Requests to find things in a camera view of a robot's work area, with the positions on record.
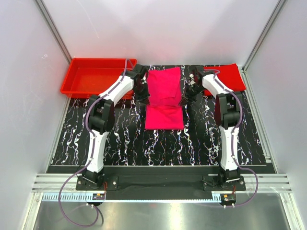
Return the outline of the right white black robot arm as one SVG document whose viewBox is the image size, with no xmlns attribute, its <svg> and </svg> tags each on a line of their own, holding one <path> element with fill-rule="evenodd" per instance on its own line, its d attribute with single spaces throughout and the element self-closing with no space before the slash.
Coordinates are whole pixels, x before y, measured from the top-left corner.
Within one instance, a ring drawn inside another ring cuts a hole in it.
<svg viewBox="0 0 307 230">
<path fill-rule="evenodd" d="M 237 140 L 243 119 L 242 92 L 235 92 L 222 83 L 218 78 L 219 73 L 217 69 L 205 69 L 202 66 L 193 68 L 179 105 L 196 101 L 197 95 L 203 90 L 208 90 L 215 98 L 214 120 L 221 133 L 222 154 L 218 175 L 211 182 L 203 183 L 212 188 L 233 190 L 240 180 Z"/>
</svg>

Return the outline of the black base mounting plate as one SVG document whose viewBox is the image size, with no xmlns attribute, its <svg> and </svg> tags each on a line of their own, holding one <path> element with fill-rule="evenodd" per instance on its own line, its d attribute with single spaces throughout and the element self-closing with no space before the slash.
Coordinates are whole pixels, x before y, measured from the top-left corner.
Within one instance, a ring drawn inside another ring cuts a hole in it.
<svg viewBox="0 0 307 230">
<path fill-rule="evenodd" d="M 106 166 L 95 184 L 78 176 L 76 189 L 106 191 L 107 200 L 204 200 L 212 192 L 245 191 L 243 177 L 226 182 L 218 166 Z"/>
</svg>

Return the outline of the red plastic bin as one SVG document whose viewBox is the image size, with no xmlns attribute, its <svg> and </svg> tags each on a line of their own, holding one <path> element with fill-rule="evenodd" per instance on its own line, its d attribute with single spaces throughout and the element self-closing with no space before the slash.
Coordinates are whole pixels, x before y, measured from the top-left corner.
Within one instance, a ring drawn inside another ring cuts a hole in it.
<svg viewBox="0 0 307 230">
<path fill-rule="evenodd" d="M 74 58 L 72 59 L 60 92 L 69 98 L 89 98 L 110 88 L 123 73 L 132 70 L 137 60 L 131 58 Z"/>
</svg>

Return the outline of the folded red t shirt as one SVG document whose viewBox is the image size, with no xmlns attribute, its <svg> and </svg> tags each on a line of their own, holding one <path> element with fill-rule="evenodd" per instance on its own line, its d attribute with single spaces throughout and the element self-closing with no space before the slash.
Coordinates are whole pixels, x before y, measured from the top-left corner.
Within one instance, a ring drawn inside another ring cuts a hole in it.
<svg viewBox="0 0 307 230">
<path fill-rule="evenodd" d="M 216 69 L 219 70 L 219 80 L 228 88 L 233 91 L 245 91 L 246 87 L 240 76 L 239 68 L 237 64 L 222 65 L 222 66 L 207 66 L 204 69 Z"/>
</svg>

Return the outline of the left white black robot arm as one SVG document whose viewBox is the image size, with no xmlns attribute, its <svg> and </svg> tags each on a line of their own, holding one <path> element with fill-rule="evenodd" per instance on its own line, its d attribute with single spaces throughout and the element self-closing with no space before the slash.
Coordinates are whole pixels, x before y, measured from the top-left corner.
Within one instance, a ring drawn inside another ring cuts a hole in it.
<svg viewBox="0 0 307 230">
<path fill-rule="evenodd" d="M 105 185 L 104 150 L 107 136 L 115 124 L 115 105 L 131 90 L 138 102 L 148 105 L 150 94 L 147 77 L 148 69 L 137 64 L 133 70 L 124 69 L 106 91 L 89 98 L 89 108 L 84 120 L 90 136 L 89 151 L 85 167 L 80 173 L 82 179 L 89 182 L 93 189 Z"/>
</svg>

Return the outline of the black marble pattern mat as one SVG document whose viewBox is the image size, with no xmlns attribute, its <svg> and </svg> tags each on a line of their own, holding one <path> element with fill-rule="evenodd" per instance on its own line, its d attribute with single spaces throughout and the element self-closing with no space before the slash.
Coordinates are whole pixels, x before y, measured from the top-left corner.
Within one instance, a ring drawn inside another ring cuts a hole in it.
<svg viewBox="0 0 307 230">
<path fill-rule="evenodd" d="M 50 166 L 85 165 L 89 134 L 84 127 L 87 99 L 71 98 Z M 214 120 L 215 99 L 199 94 L 183 108 L 183 130 L 146 130 L 145 105 L 124 99 L 115 107 L 115 124 L 107 136 L 108 166 L 216 166 L 222 146 Z"/>
</svg>

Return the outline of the pink t shirt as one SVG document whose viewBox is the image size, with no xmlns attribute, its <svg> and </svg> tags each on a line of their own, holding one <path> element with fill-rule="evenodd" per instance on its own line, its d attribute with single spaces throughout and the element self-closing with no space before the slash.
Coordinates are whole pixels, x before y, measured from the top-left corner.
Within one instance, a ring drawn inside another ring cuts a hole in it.
<svg viewBox="0 0 307 230">
<path fill-rule="evenodd" d="M 147 78 L 149 105 L 146 106 L 146 130 L 183 130 L 181 69 L 151 70 Z"/>
</svg>

